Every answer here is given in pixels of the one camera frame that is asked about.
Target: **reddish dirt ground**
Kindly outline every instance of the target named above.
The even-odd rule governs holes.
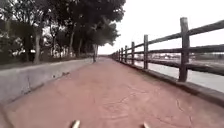
[[[110,59],[6,106],[15,128],[224,128],[224,109]]]

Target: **water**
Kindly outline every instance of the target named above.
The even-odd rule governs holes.
[[[136,66],[143,67],[143,62],[135,62]],[[178,79],[179,69],[158,64],[148,64],[150,70],[174,77]],[[187,82],[195,83],[203,87],[207,87],[224,93],[224,76],[214,75],[210,73],[188,71]]]

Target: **tree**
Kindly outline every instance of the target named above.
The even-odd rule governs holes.
[[[78,50],[76,50],[78,51],[78,55],[81,44],[84,40],[83,37],[86,37],[85,35],[94,35],[94,32],[97,32],[98,30],[101,30],[103,28],[105,21],[107,21],[108,23],[112,23],[114,21],[120,21],[122,19],[124,14],[122,6],[124,5],[125,0],[51,0],[51,2],[57,10],[57,14],[59,15],[58,17],[61,18],[62,23],[67,26],[70,31],[69,51],[72,50],[71,46],[74,46],[74,36],[75,38],[78,38],[75,39],[75,42],[80,44],[78,45]]]

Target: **green foliage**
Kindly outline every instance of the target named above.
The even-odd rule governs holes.
[[[29,56],[30,50],[39,43],[41,53],[46,50],[52,54],[61,53],[70,46],[76,52],[88,53],[93,51],[92,44],[113,45],[119,36],[115,22],[121,21],[125,2],[1,0],[0,51],[13,56],[15,51],[25,50]],[[44,36],[43,28],[48,28]],[[41,39],[34,43],[38,36]]]

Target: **tree trunk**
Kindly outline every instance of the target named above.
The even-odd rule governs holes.
[[[55,39],[54,39],[54,37],[52,38],[52,47],[51,47],[51,49],[52,49],[52,57],[54,58],[54,49],[55,49]]]
[[[82,39],[79,41],[79,47],[78,47],[78,50],[77,50],[77,53],[76,53],[76,57],[80,57],[80,51],[81,51],[81,47],[82,47]]]
[[[35,64],[40,63],[40,38],[41,38],[41,35],[38,32],[36,34],[36,38],[35,38],[35,44],[36,44],[36,47],[35,47],[35,59],[34,59],[34,63]]]
[[[69,57],[72,57],[72,53],[73,53],[72,45],[73,45],[74,35],[75,35],[75,23],[73,24],[73,30],[72,30],[72,34],[71,34],[71,37],[70,37],[70,43],[69,43],[69,49],[68,49]]]
[[[48,10],[45,10],[43,12],[43,15],[41,16],[41,20],[40,20],[40,25],[36,30],[36,37],[35,37],[36,48],[35,48],[35,59],[34,59],[35,64],[40,62],[40,39],[42,37],[43,28],[44,28],[44,17],[46,16],[47,12]]]
[[[96,62],[97,52],[98,52],[98,45],[93,44],[93,63]]]

